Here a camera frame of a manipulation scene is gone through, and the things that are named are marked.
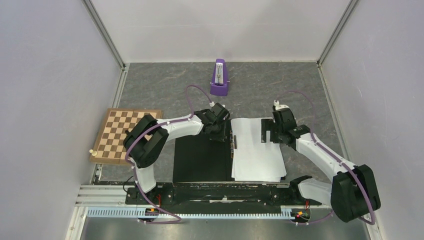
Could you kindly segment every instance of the chessboard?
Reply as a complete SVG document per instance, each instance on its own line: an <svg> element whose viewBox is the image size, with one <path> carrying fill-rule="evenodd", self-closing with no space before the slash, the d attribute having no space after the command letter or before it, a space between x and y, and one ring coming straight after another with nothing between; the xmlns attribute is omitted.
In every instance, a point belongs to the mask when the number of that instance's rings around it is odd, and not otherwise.
<svg viewBox="0 0 424 240"><path fill-rule="evenodd" d="M124 139L145 115L162 118L161 110L109 108L95 141L90 161L99 164L128 164L125 161Z"/></svg>

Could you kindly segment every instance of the chess piece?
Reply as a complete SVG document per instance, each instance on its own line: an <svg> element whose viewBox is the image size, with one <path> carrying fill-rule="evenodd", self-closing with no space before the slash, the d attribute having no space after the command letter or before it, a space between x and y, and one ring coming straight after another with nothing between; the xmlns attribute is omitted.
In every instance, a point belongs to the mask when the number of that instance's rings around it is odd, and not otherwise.
<svg viewBox="0 0 424 240"><path fill-rule="evenodd" d="M90 149L90 151L89 151L90 153L91 153L91 155L93 156L93 157L95 157L96 155L97 155L97 151L94 151L93 149Z"/></svg>

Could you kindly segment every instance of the black panel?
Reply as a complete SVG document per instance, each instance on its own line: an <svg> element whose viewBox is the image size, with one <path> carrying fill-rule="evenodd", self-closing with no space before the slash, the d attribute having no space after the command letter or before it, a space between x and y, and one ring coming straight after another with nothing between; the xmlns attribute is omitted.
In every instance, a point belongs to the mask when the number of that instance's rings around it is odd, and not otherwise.
<svg viewBox="0 0 424 240"><path fill-rule="evenodd" d="M174 183L231 181L231 123L225 123L224 141L208 134L184 136L175 140Z"/></svg>

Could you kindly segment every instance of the gray marble floor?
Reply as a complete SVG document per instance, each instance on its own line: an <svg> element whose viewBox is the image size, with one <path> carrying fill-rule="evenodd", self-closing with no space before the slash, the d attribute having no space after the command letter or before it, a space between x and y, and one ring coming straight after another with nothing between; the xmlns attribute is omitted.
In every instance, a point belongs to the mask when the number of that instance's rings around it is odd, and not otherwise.
<svg viewBox="0 0 424 240"><path fill-rule="evenodd" d="M315 63L312 62L229 62L230 84L226 97L212 96L225 104L232 118L272 116L273 100L287 90L299 90L316 107L315 133L338 154L342 154L329 105ZM184 89L189 84L209 91L214 63L131 63L120 99L121 108L161 109L164 118L190 113ZM208 100L199 90L189 90L195 110L208 108ZM298 124L310 126L312 107L300 94L288 93L280 103L289 105ZM155 162L158 182L171 182L175 142L168 142ZM287 176L284 182L303 175L330 182L310 160L287 146L281 146ZM125 181L132 175L128 166L104 165L101 181Z"/></svg>

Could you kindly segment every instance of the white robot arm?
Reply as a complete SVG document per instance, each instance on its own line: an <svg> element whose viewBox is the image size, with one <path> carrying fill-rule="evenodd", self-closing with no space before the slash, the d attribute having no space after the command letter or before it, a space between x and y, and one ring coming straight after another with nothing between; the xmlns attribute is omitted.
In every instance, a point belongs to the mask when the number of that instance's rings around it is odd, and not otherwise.
<svg viewBox="0 0 424 240"><path fill-rule="evenodd" d="M134 143L144 131L154 125L161 125L152 130L149 140L143 137L130 152L130 161L134 163L135 174L141 189L147 193L156 187L153 163L158 159L167 141L184 136L207 134L216 141L224 141L224 120L230 116L221 104L214 104L211 109L194 112L184 117L173 119L155 119L151 115L144 116L123 141L126 149Z"/></svg>
<svg viewBox="0 0 424 240"><path fill-rule="evenodd" d="M344 222L369 213L366 200L356 181L348 171L352 171L366 191L372 209L380 208L380 197L371 168L356 166L344 159L311 132L305 125L298 126L292 111L287 105L274 103L273 119L262 119L261 140L266 142L267 132L270 141L286 144L310 159L330 179L330 183L320 182L311 176L302 176L290 182L304 199L311 199L331 206L335 214Z"/></svg>
<svg viewBox="0 0 424 240"><path fill-rule="evenodd" d="M344 222L369 213L364 197L355 181L348 174L347 167L357 175L364 186L372 208L374 210L380 208L381 203L374 174L368 166L356 166L328 148L316 135L312 136L313 133L311 134L311 130L307 126L297 126L293 113L288 106L277 105L274 106L273 110L273 119L261 120L260 137L262 142L266 142L267 133L269 133L271 142L286 144L303 154L317 165L331 181L331 184L324 183L313 179L311 176L302 176L291 181L290 188L299 198L315 200L331 206L335 214ZM211 139L224 140L224 120L229 118L229 112L221 104L217 103L211 109L197 111L194 114L190 121L175 123L172 122L178 119L188 119L189 116L174 119L154 119L147 115L140 120L131 132L127 132L127 137L123 142L126 149L148 128L165 123L148 134L150 135L149 140L143 137L130 152L130 160L136 168L135 174L145 193L156 186L153 163L157 160L165 142L197 134L208 134Z"/></svg>
<svg viewBox="0 0 424 240"><path fill-rule="evenodd" d="M188 119L190 115L187 115L185 117L178 117L173 119L158 119L157 123L163 123L163 122L171 122L173 120L177 119ZM190 120L190 121L181 121L176 123L170 123L168 125L162 126L164 130L166 130L169 134L169 136L166 139L167 141L177 139L184 136L189 135L198 135L202 128L203 123L200 120L199 117L196 115ZM134 166L137 165L135 160L133 158L130 158L130 160L134 163ZM154 175L154 165L151 164L147 167L140 167L135 169L135 174L137 175L137 179L140 182L141 189L147 193L150 190L152 190L154 187L156 187L156 180Z"/></svg>

